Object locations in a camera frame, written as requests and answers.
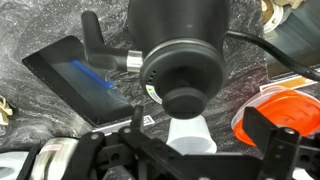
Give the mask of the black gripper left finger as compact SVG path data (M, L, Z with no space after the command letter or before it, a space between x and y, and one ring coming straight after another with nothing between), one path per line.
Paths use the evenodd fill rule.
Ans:
M179 154L159 139L142 133L143 107L136 106L129 125L105 136L88 132L79 139L63 180L102 180L122 166L137 180L182 180Z

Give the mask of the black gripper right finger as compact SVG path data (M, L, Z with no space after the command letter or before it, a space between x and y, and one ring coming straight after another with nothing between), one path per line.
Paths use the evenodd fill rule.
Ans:
M297 130L277 127L254 107L244 110L242 128L263 154L258 180L293 180L301 168L320 180L320 139L303 137Z

